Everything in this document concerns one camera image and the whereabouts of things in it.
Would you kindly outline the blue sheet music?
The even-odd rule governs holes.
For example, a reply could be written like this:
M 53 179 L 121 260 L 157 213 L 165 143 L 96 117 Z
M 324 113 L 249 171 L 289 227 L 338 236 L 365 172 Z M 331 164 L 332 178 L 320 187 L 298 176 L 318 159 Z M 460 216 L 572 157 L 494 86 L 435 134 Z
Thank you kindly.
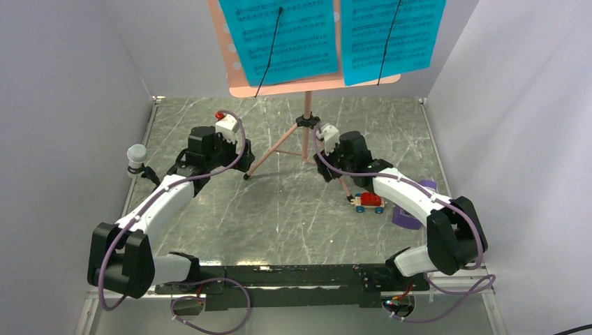
M 249 86 L 339 69 L 332 1 L 220 1 Z
M 445 0 L 341 1 L 345 85 L 430 67 Z

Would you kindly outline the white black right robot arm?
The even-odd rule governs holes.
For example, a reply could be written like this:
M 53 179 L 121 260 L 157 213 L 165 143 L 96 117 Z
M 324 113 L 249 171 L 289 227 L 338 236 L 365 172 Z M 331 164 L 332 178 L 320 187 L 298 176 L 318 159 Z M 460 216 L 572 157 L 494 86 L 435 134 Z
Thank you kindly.
M 387 260 L 385 280 L 392 289 L 404 289 L 417 274 L 453 275 L 482 264 L 487 239 L 468 198 L 437 193 L 409 179 L 390 162 L 374 158 L 358 131 L 340 133 L 330 124 L 316 126 L 314 131 L 314 159 L 326 182 L 350 177 L 356 186 L 392 202 L 425 229 L 423 246 L 407 248 Z

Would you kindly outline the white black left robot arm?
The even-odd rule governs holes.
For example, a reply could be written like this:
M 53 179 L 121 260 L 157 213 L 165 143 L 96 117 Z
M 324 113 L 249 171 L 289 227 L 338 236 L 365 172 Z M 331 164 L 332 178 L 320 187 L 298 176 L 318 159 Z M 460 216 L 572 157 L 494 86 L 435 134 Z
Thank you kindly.
M 181 252 L 155 256 L 151 241 L 204 188 L 215 169 L 250 169 L 255 160 L 251 141 L 244 141 L 242 151 L 237 146 L 214 126 L 193 128 L 188 146 L 150 196 L 116 223 L 100 223 L 94 229 L 88 283 L 136 299 L 151 286 L 166 283 L 184 293 L 195 291 L 201 281 L 199 259 Z

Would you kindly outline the pink music stand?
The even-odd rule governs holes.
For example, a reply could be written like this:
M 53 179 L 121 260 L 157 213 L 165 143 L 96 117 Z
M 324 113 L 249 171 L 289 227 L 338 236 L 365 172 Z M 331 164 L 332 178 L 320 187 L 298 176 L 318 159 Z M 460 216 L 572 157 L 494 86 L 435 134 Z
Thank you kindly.
M 216 32 L 216 37 L 218 40 L 218 44 L 221 50 L 222 59 L 224 62 L 224 66 L 226 69 L 226 80 L 228 82 L 229 92 L 235 98 L 250 98 L 255 97 L 257 87 L 249 86 L 247 78 L 244 74 L 244 69 L 242 68 L 242 63 L 239 60 L 238 53 L 236 51 L 232 51 L 230 46 L 234 45 L 234 39 L 231 37 L 231 34 L 227 27 L 227 22 L 225 20 L 225 15 L 220 7 L 219 1 L 208 0 L 206 1 L 208 5 L 208 9 L 210 11 L 211 19 L 214 25 L 214 30 Z M 335 38 L 338 60 L 341 61 L 341 37 Z M 384 77 L 384 79 L 380 79 L 381 82 L 384 84 L 394 84 L 400 81 L 401 76 L 407 76 L 408 73 L 398 73 L 396 75 L 391 75 L 388 77 Z M 352 86 L 346 86 L 344 76 L 342 74 L 342 70 L 337 73 L 332 73 L 328 75 L 318 75 L 315 77 L 307 77 L 304 79 L 293 80 L 289 82 L 284 82 L 280 84 L 271 85 L 268 87 L 262 88 L 262 95 L 263 96 L 274 96 L 279 94 L 295 94 L 295 93 L 304 93 L 304 111 L 303 117 L 311 117 L 312 115 L 312 99 L 313 99 L 313 92 L 315 91 L 325 91 L 325 90 L 335 90 L 335 89 L 346 89 L 346 88 L 353 88 L 353 87 L 368 87 L 368 86 L 378 86 L 378 79 L 374 81 L 367 81 L 362 82 L 359 84 L 354 84 Z M 262 158 L 251 165 L 250 170 L 245 172 L 243 175 L 244 180 L 249 180 L 256 172 L 256 170 L 273 154 L 289 154 L 293 156 L 300 156 L 303 161 L 308 163 L 315 164 L 314 160 L 309 159 L 309 144 L 310 144 L 310 130 L 309 128 L 303 128 L 303 139 L 302 139 L 302 149 L 300 153 L 291 152 L 291 151 L 282 151 L 279 147 L 289 138 L 297 130 L 297 125 L 293 125 L 286 133 L 284 133 L 283 137 L 281 137 L 276 144 L 270 147 L 268 151 L 262 156 Z

